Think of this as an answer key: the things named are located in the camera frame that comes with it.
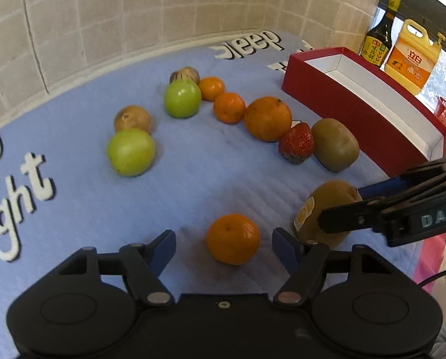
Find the silver screw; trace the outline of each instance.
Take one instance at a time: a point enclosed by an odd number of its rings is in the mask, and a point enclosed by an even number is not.
[[[148,294],[146,299],[148,300],[148,302],[155,305],[163,305],[171,300],[171,296],[164,291],[154,291],[153,293]]]
[[[228,301],[220,301],[218,302],[218,307],[220,309],[228,309],[229,307],[231,307],[231,303]]]
[[[295,291],[282,291],[278,294],[278,301],[286,305],[296,305],[301,301],[301,296]]]

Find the green apple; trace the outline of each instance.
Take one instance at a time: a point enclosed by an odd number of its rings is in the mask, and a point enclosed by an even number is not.
[[[155,142],[147,132],[131,128],[116,133],[106,153],[119,175],[134,177],[148,170],[155,158],[155,151]]]
[[[191,81],[176,80],[170,83],[164,94],[164,106],[175,118],[187,118],[198,113],[201,90]]]

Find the black cable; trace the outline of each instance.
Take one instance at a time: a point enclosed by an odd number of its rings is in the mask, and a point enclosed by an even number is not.
[[[432,277],[429,277],[418,284],[419,287],[423,287],[432,281],[435,281],[438,278],[444,277],[446,275],[446,270],[441,271],[440,273],[434,274]]]

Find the yellow bottle cap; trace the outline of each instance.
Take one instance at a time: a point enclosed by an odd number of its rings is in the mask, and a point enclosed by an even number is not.
[[[401,0],[389,0],[388,8],[394,12],[397,12],[399,9],[399,4]]]

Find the blue mat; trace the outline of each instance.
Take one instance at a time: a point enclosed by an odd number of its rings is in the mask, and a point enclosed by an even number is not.
[[[9,304],[80,247],[115,252],[124,244],[149,242],[164,229],[173,229],[176,256],[161,280],[175,296],[274,294],[288,275],[271,251],[272,230],[289,230],[308,195],[331,178],[356,187],[387,178],[364,153],[337,175],[314,157],[291,165],[280,157],[277,144],[253,139],[242,123],[217,121],[211,103],[204,102],[188,120],[165,113],[162,97],[171,72],[194,66],[202,76],[223,79],[227,91],[239,93],[247,104],[273,95],[288,104],[294,120],[313,125],[319,117],[283,93],[282,72],[268,68],[304,49],[296,37],[278,35],[284,50],[271,46],[229,60],[215,58],[219,51],[200,47],[133,64],[70,90],[0,130],[0,201],[7,197],[5,176],[14,175],[16,186],[30,185],[19,169],[27,152],[44,154],[41,175],[51,177],[56,187],[53,200],[35,199],[37,210],[23,213],[25,220],[17,225],[20,258],[12,263],[0,260],[0,358],[16,355],[5,325]],[[156,125],[157,158],[147,173],[135,178],[118,176],[106,158],[113,117],[129,104],[147,109]],[[204,241],[209,225],[233,212],[251,217],[262,234],[256,256],[242,267],[215,261]],[[349,250],[355,243],[373,247],[409,276],[421,249],[420,243],[390,249],[370,230],[353,232],[340,249]],[[0,235],[0,249],[8,250],[9,244],[8,236]],[[338,279],[332,277],[331,283]],[[105,280],[122,287],[114,277]]]

